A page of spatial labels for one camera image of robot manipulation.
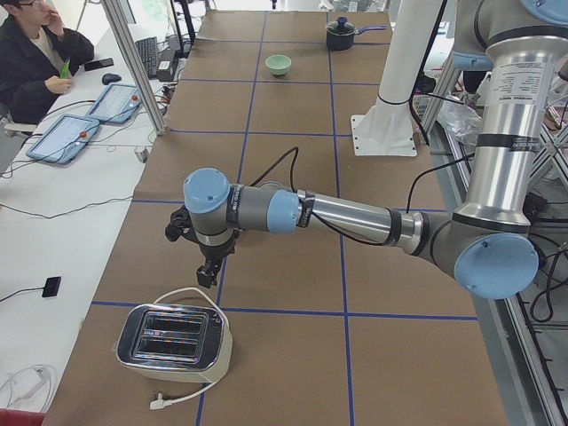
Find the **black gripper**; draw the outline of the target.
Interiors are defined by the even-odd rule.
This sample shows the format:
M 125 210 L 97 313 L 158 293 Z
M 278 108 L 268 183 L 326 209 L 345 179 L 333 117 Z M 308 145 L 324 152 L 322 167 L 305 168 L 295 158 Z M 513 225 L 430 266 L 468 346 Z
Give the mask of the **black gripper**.
M 197 282 L 204 288 L 217 285 L 217 276 L 224 259 L 235 252 L 237 239 L 231 237 L 220 245 L 210 246 L 199 243 L 200 251 L 205 257 L 204 265 L 196 271 Z

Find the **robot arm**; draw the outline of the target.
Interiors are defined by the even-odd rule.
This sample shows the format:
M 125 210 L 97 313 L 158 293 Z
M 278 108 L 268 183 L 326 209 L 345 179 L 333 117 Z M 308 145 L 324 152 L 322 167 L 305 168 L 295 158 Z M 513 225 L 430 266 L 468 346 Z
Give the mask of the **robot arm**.
M 355 241 L 418 256 L 476 296 L 511 297 L 539 269 L 523 204 L 554 69 L 566 53 L 564 1 L 460 2 L 455 63 L 469 69 L 483 60 L 492 74 L 466 199 L 450 217 L 276 185 L 233 185 L 206 168 L 186 178 L 185 204 L 171 215 L 166 235 L 198 244 L 203 287 L 216 284 L 240 231 L 292 233 L 317 219 Z

